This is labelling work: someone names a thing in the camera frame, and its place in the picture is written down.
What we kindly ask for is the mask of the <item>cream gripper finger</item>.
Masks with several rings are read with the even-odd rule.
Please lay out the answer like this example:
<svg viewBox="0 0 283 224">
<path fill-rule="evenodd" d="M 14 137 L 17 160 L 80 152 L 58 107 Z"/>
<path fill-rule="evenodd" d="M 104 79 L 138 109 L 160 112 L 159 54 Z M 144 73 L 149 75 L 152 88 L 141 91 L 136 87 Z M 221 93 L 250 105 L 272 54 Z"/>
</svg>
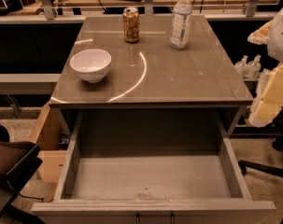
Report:
<svg viewBox="0 0 283 224">
<path fill-rule="evenodd" d="M 268 21 L 261 28 L 248 36 L 248 42 L 256 45 L 266 45 L 268 43 L 269 30 L 273 21 Z"/>
<path fill-rule="evenodd" d="M 283 63 L 270 71 L 264 69 L 260 75 L 256 97 L 250 108 L 248 122 L 254 127 L 265 127 L 271 123 L 283 107 Z"/>
</svg>

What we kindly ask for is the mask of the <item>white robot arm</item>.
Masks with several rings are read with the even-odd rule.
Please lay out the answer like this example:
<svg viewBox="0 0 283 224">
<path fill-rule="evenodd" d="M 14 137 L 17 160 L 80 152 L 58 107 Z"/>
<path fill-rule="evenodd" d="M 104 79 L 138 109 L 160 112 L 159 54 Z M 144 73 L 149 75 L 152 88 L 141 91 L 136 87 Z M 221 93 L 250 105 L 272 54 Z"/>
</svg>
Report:
<svg viewBox="0 0 283 224">
<path fill-rule="evenodd" d="M 283 107 L 283 8 L 272 20 L 251 33 L 248 42 L 265 44 L 268 56 L 278 61 L 276 68 L 260 75 L 257 96 L 250 108 L 249 123 L 264 127 L 274 120 Z"/>
</svg>

